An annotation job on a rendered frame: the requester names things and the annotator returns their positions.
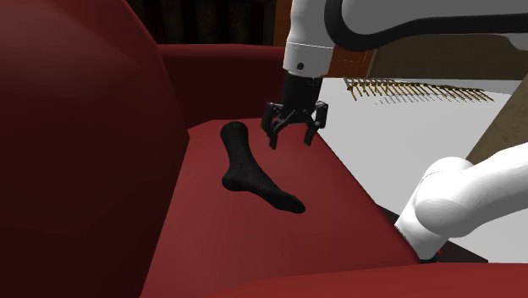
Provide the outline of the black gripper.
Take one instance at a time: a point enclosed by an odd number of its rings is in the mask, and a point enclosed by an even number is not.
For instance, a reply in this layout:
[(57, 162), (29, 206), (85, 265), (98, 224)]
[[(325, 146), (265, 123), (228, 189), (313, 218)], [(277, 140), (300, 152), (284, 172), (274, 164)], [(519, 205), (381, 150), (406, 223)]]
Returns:
[(261, 118), (261, 128), (267, 134), (269, 146), (273, 150), (277, 148), (279, 132), (289, 123), (306, 123), (304, 143), (307, 146), (311, 145), (316, 132), (325, 128), (328, 105), (317, 101), (322, 81), (322, 77), (307, 78), (290, 73), (285, 75), (282, 104), (267, 102)]

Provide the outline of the black sock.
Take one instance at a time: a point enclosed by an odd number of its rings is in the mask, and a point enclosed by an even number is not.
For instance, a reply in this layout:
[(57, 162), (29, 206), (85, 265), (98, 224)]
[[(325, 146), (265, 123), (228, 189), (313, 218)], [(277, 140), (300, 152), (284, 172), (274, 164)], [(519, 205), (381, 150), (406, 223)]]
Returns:
[(278, 210), (303, 213), (305, 205), (296, 196), (281, 190), (263, 171), (252, 155), (249, 131), (239, 121), (225, 124), (220, 137), (228, 154), (229, 166), (222, 185), (231, 191), (250, 192)]

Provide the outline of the brass slatted rack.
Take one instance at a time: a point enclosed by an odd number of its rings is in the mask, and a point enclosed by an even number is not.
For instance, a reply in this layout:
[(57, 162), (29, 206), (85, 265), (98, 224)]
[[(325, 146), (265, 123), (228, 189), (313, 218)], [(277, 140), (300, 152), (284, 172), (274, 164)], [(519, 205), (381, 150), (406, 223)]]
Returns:
[(495, 102), (479, 88), (410, 82), (385, 78), (344, 78), (355, 101), (371, 98), (375, 104), (417, 102)]

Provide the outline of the red sofa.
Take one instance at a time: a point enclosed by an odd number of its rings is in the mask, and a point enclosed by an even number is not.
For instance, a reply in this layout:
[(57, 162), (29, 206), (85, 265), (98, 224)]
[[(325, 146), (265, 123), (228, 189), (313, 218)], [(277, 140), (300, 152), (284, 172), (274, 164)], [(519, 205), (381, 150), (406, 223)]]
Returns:
[[(260, 117), (283, 50), (157, 45), (126, 0), (0, 0), (0, 298), (528, 298), (423, 264), (327, 143)], [(227, 190), (221, 128), (305, 205)]]

